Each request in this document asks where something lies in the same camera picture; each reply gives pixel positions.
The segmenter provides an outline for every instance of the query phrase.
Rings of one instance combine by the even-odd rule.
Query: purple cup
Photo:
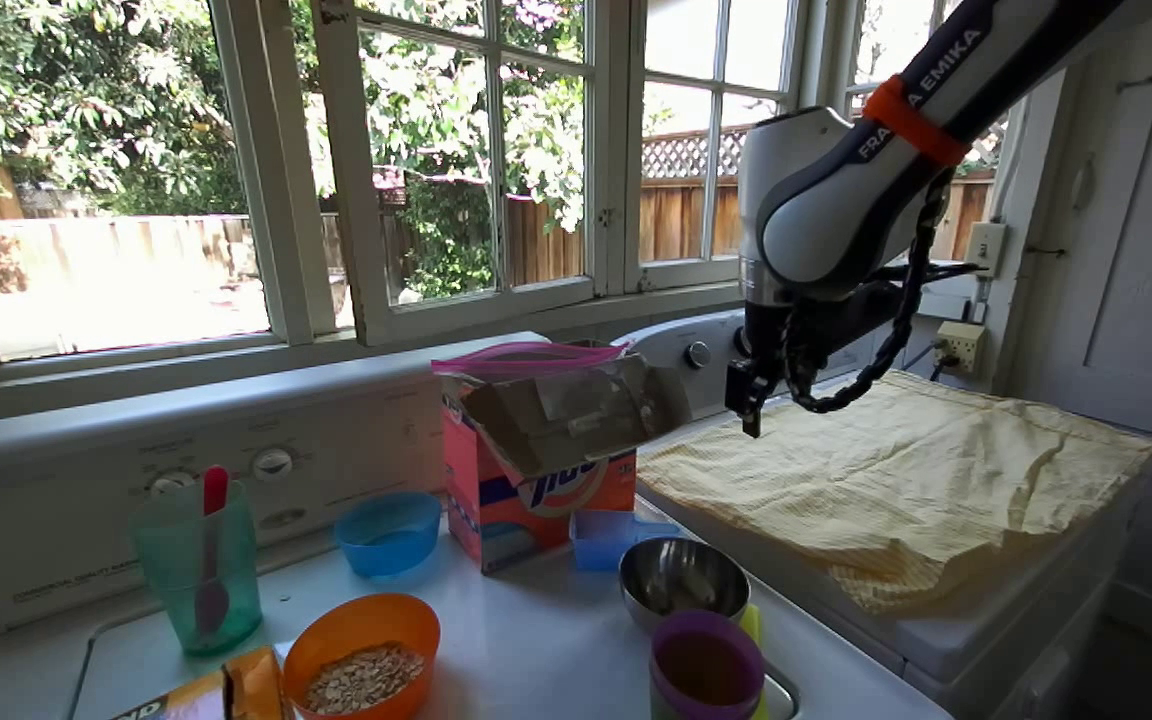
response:
[[[721,612],[672,612],[652,635],[657,720],[747,720],[764,697],[764,653]]]

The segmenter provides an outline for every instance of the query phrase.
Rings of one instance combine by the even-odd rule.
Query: cloth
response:
[[[886,373],[842,413],[767,409],[760,441],[717,423],[642,452],[638,483],[912,612],[1071,534],[1146,461],[1146,437]]]

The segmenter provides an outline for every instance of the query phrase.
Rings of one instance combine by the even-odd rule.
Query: red item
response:
[[[215,518],[227,501],[227,467],[205,467],[205,518]]]
[[[905,101],[905,81],[890,76],[882,81],[865,113],[865,122],[890,129],[895,136],[905,136],[912,147],[921,147],[922,157],[931,157],[936,166],[958,166],[967,157],[967,145],[958,145],[955,136],[949,136],[938,126],[931,126],[929,116],[921,116],[908,101]]]

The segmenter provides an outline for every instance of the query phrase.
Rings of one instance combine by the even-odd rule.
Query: metal bowl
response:
[[[736,622],[747,605],[747,580],[706,543],[657,537],[625,553],[620,598],[633,622],[652,633],[679,607],[704,607]]]

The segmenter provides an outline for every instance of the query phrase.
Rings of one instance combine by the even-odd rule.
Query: blue cup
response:
[[[360,580],[405,575],[431,557],[438,518],[426,491],[372,496],[335,520],[335,543]]]

